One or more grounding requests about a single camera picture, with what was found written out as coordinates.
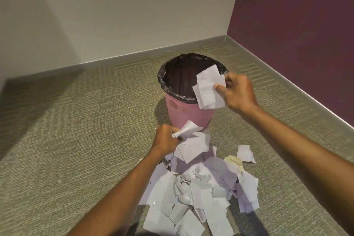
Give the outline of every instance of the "forearm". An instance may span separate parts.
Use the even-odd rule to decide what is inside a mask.
[[[336,221],[354,234],[354,165],[270,116],[259,107],[248,121],[291,166]]]
[[[109,193],[69,232],[68,236],[124,235],[128,230],[149,179],[161,160],[150,151]]]

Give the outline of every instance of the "person's right arm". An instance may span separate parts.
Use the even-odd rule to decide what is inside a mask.
[[[354,235],[354,164],[261,109],[247,76],[229,72],[225,79],[227,88],[214,87],[228,107],[265,137],[338,224]]]

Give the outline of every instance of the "black trash bag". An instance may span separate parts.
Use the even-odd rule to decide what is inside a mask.
[[[208,56],[181,54],[161,66],[157,79],[162,89],[172,97],[186,104],[197,104],[192,87],[197,84],[197,74],[212,65],[217,65],[220,74],[228,72],[223,64]]]

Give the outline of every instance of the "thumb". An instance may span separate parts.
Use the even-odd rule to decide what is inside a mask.
[[[214,89],[217,91],[218,94],[220,94],[222,97],[225,97],[225,93],[228,91],[228,89],[225,86],[222,86],[220,84],[215,83],[214,84]]]

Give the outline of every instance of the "floor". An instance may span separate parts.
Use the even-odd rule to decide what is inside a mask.
[[[157,81],[160,66],[196,52],[248,75],[259,104],[324,147],[354,162],[353,142],[228,41],[8,85],[0,103],[0,234],[64,235],[149,150],[155,127],[169,122]],[[260,209],[228,209],[236,234],[345,235],[259,133],[227,108],[207,131],[221,158],[250,144],[257,164]],[[142,230],[140,206],[131,234]],[[203,235],[209,235],[206,229]]]

